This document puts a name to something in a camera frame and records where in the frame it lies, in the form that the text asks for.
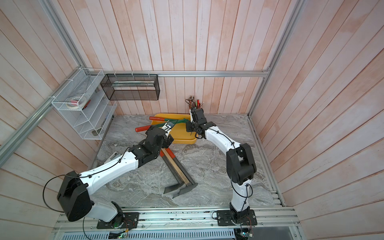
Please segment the green hoe red grip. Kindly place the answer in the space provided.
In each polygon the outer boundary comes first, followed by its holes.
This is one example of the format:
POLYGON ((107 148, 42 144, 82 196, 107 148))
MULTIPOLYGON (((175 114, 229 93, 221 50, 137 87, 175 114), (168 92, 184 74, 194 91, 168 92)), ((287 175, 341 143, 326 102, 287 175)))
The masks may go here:
POLYGON ((150 129, 150 127, 161 128, 164 124, 165 124, 165 122, 161 122, 161 123, 155 124, 155 125, 148 125, 148 126, 138 127, 138 128, 135 128, 135 131, 138 133, 138 132, 147 131, 147 130, 150 129))
POLYGON ((189 119, 167 119, 167 118, 160 118, 160 117, 149 117, 152 121, 159 121, 159 122, 167 122, 170 121, 174 124, 181 124, 181 123, 188 123, 190 122, 189 119))

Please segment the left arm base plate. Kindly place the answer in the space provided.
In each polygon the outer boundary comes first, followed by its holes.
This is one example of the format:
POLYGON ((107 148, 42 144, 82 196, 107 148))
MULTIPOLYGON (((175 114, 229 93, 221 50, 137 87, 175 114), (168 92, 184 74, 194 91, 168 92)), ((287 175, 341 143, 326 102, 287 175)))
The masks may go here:
POLYGON ((128 229, 132 230, 137 228, 138 220, 140 213, 138 212, 128 212, 128 213, 118 213, 114 219, 110 222, 104 222, 99 220, 97 224, 97 229, 128 229))

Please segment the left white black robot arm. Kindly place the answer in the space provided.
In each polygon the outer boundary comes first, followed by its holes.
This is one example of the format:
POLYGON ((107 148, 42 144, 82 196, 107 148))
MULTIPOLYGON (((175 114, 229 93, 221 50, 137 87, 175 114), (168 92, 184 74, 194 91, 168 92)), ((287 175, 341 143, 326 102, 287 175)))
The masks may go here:
POLYGON ((75 222, 88 217, 110 224, 112 228, 121 227, 124 213, 120 206, 115 202, 93 201, 91 195, 117 177, 155 160, 161 150, 173 142, 170 134, 173 127, 171 122, 166 122, 161 128, 150 127, 147 137, 127 148, 120 157, 80 174, 67 173, 57 196, 67 219, 75 222))

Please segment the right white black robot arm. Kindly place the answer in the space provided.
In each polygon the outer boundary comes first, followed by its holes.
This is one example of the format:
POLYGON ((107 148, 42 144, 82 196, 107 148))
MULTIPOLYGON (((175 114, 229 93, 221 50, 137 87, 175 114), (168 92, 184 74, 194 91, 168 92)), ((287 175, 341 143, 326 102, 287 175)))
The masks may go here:
POLYGON ((203 109, 191 108, 187 132, 213 143, 226 155, 226 169, 233 188, 230 209, 235 214, 244 214, 250 209, 249 198, 253 195, 251 186, 257 171, 255 159, 249 144, 240 144, 224 134, 219 127, 208 122, 203 109))

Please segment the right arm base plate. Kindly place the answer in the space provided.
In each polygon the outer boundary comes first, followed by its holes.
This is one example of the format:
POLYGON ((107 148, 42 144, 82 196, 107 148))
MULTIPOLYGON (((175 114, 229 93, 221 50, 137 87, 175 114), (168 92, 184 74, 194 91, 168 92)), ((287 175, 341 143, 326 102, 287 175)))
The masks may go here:
POLYGON ((232 210, 216 211, 219 226, 256 226, 258 224, 254 210, 246 209, 242 212, 232 210))

